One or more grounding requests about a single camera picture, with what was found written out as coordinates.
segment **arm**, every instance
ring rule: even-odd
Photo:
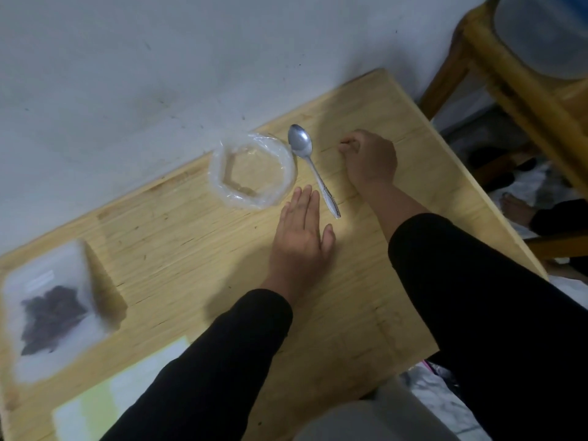
[[[586,387],[562,378],[584,351],[586,310],[394,187],[392,142],[358,131],[340,149],[378,216],[393,267],[482,427],[495,439],[521,429],[559,438],[580,430],[574,395]]]
[[[239,440],[272,357],[288,334],[292,304],[329,264],[334,233],[320,240],[319,194],[297,187],[282,209],[260,289],[220,315],[102,438]]]

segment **bare foot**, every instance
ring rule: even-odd
[[[529,206],[525,201],[518,199],[516,196],[512,196],[510,193],[505,193],[500,198],[500,205],[504,216],[527,229],[533,216],[537,213],[537,209]]]
[[[560,265],[554,260],[543,260],[541,262],[545,270],[549,275],[555,275],[556,277],[565,277],[566,279],[583,281],[588,285],[588,277],[578,272],[570,265]]]

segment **plastic bag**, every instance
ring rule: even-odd
[[[18,382],[54,375],[109,333],[96,309],[84,244],[79,240],[12,271],[2,295]]]
[[[290,147],[272,136],[232,133],[220,140],[208,169],[210,186],[232,207],[278,204],[296,180]]]

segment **black long-sleeve shirt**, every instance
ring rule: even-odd
[[[588,311],[435,214],[404,222],[388,255],[491,437],[582,433]],[[246,293],[102,440],[240,439],[291,322],[282,296]]]

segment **metal spoon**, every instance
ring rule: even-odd
[[[300,125],[294,124],[291,125],[290,129],[288,130],[288,143],[292,148],[292,153],[308,162],[308,165],[311,167],[312,172],[315,174],[316,181],[319,183],[319,188],[320,192],[323,194],[323,199],[325,200],[325,203],[327,204],[327,207],[329,208],[333,216],[335,218],[341,218],[341,213],[339,212],[337,203],[334,201],[333,196],[327,189],[325,183],[323,183],[323,180],[320,178],[319,172],[316,170],[315,165],[312,163],[311,137],[308,135],[304,128],[302,128]]]

